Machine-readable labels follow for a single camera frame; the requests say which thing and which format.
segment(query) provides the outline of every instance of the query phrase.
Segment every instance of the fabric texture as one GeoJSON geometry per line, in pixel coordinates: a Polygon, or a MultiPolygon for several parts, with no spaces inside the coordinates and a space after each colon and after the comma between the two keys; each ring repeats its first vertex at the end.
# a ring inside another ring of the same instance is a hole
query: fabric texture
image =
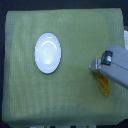
{"type": "Polygon", "coordinates": [[[128,90],[110,82],[106,99],[88,65],[109,44],[124,47],[120,9],[9,11],[2,119],[10,126],[117,124],[128,117],[128,90]],[[62,55],[43,74],[34,61],[38,38],[54,34],[62,55]]]}

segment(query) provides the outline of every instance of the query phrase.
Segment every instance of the white bowl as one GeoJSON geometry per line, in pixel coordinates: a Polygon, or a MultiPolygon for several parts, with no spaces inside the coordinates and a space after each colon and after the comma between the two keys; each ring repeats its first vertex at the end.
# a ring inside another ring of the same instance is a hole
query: white bowl
{"type": "Polygon", "coordinates": [[[51,33],[43,34],[35,46],[35,62],[46,74],[52,73],[59,65],[61,47],[58,39],[51,33]]]}

